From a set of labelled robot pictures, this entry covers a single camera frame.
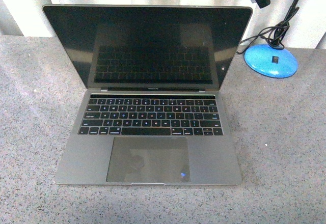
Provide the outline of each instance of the black keyboard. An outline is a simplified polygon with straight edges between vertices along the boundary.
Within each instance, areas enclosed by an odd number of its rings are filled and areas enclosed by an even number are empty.
[[[79,134],[223,135],[214,96],[92,94]]]

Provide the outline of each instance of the blue lamp base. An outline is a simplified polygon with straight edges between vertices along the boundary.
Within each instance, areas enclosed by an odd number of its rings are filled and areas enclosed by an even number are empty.
[[[290,77],[298,69],[296,58],[288,50],[273,49],[267,44],[248,48],[244,60],[254,71],[273,78]]]

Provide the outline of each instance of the black key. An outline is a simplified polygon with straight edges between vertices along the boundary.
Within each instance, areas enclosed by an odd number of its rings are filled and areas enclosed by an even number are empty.
[[[184,99],[178,99],[177,104],[178,105],[185,105],[185,100]]]
[[[97,133],[98,133],[98,127],[91,127],[88,134],[97,135]]]
[[[214,135],[223,135],[221,128],[213,128]]]
[[[189,123],[189,121],[182,120],[181,121],[181,126],[182,127],[190,127],[190,123]]]
[[[127,111],[127,106],[126,105],[120,105],[119,108],[118,108],[118,111],[119,112],[125,112],[125,111]]]
[[[178,120],[183,120],[184,119],[184,113],[175,113],[175,118]]]
[[[132,124],[132,120],[123,120],[122,123],[123,126],[131,126],[131,124]]]
[[[146,118],[147,118],[146,112],[138,113],[138,119],[146,119]]]
[[[124,104],[132,104],[132,99],[125,99]]]
[[[154,111],[154,106],[153,105],[146,106],[146,111],[147,112],[153,112]]]
[[[161,121],[159,121],[159,120],[152,120],[152,126],[153,127],[161,126]]]
[[[117,105],[110,105],[109,111],[118,111]]]
[[[89,127],[81,127],[79,129],[79,133],[80,135],[85,135],[85,134],[88,134],[88,130],[89,130]]]
[[[137,106],[136,111],[144,112],[145,111],[145,106],[143,106],[143,105]]]
[[[84,115],[85,119],[98,119],[100,118],[101,113],[97,112],[86,112]]]
[[[170,128],[137,128],[125,127],[122,128],[122,135],[171,135]]]
[[[204,131],[204,135],[205,136],[213,136],[213,132],[212,131]]]
[[[219,114],[204,114],[204,119],[206,120],[219,120]]]
[[[128,113],[126,113],[126,112],[121,112],[120,115],[119,115],[119,118],[120,118],[120,119],[127,119],[127,118],[128,118]]]
[[[221,127],[220,121],[200,121],[201,127]]]
[[[208,113],[209,112],[208,106],[200,106],[200,112]]]
[[[87,112],[99,111],[99,110],[100,110],[100,105],[88,105],[86,108]]]
[[[102,105],[100,111],[108,111],[108,105]]]
[[[148,118],[148,119],[151,119],[151,120],[156,119],[156,113],[155,113],[155,112],[149,112],[149,113],[147,114],[147,118]]]
[[[151,103],[150,99],[143,99],[142,105],[149,105]]]
[[[173,112],[181,112],[181,106],[173,106]]]
[[[185,104],[191,106],[191,105],[195,105],[195,102],[193,100],[186,100]]]
[[[183,135],[182,128],[172,128],[171,129],[172,135]]]
[[[173,127],[179,127],[180,126],[180,121],[178,121],[178,120],[172,120],[171,121],[171,126],[173,126]]]
[[[167,119],[174,119],[175,118],[175,115],[174,113],[167,113]]]
[[[190,126],[199,127],[199,121],[190,121]]]
[[[141,120],[133,120],[132,121],[132,126],[141,126],[142,125],[142,121]]]
[[[119,135],[121,133],[121,128],[120,127],[111,127],[110,131],[108,133],[114,134],[114,135]]]
[[[161,99],[159,101],[160,105],[168,105],[168,100],[167,99]]]
[[[169,99],[169,105],[177,105],[176,99]]]
[[[184,118],[187,120],[193,120],[194,119],[194,114],[192,113],[185,113]]]
[[[159,105],[159,100],[158,99],[152,99],[151,104],[152,105]]]
[[[122,126],[122,120],[114,120],[113,126]]]
[[[97,104],[105,104],[106,103],[106,99],[99,99],[97,101]]]
[[[115,104],[115,102],[116,102],[116,100],[115,99],[108,99],[107,101],[106,101],[106,104]]]
[[[104,120],[103,126],[112,126],[113,120]]]
[[[142,126],[151,126],[151,121],[150,120],[143,120],[142,121]]]
[[[203,100],[195,100],[195,105],[203,105]]]
[[[172,106],[164,106],[164,112],[171,112]]]
[[[134,99],[133,104],[135,104],[135,105],[142,104],[142,100],[141,99]]]
[[[192,106],[192,112],[200,112],[199,106]]]
[[[88,101],[88,104],[97,104],[97,99],[96,99],[96,98],[91,98],[91,99]]]
[[[203,119],[203,114],[202,113],[194,113],[195,120],[202,120]]]
[[[137,119],[138,113],[129,113],[129,119]]]
[[[192,128],[184,128],[183,129],[183,134],[184,135],[194,135],[193,134],[193,129]]]
[[[124,101],[123,99],[117,99],[116,104],[118,104],[118,105],[123,104],[123,101]]]
[[[83,120],[82,126],[102,126],[103,120]]]
[[[164,127],[170,127],[171,126],[171,123],[168,120],[162,120],[161,125],[164,126]]]
[[[190,106],[183,106],[182,107],[182,112],[185,112],[185,113],[191,112]]]
[[[215,100],[209,100],[209,99],[205,99],[204,100],[204,105],[216,105],[216,101]]]
[[[165,119],[165,113],[157,113],[157,118],[158,119]]]
[[[211,113],[217,113],[218,112],[218,108],[216,106],[210,106],[209,107],[209,112],[211,112]]]
[[[109,117],[110,113],[109,112],[103,112],[101,113],[101,119],[107,119]]]
[[[101,127],[99,134],[100,135],[107,135],[108,134],[108,127]]]
[[[135,105],[129,105],[127,110],[131,111],[131,112],[136,111],[136,106]]]
[[[163,112],[163,106],[155,106],[156,112]]]
[[[194,135],[203,135],[202,128],[194,128]]]
[[[117,119],[117,118],[119,118],[119,113],[118,112],[110,114],[110,119]]]

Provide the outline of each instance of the trackpad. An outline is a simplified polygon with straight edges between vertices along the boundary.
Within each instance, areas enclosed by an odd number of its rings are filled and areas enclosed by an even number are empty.
[[[116,137],[107,182],[190,182],[186,137]]]

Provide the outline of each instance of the laptop lid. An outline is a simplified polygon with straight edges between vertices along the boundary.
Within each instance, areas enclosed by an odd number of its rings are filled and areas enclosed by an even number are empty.
[[[89,89],[219,90],[249,7],[46,5]]]

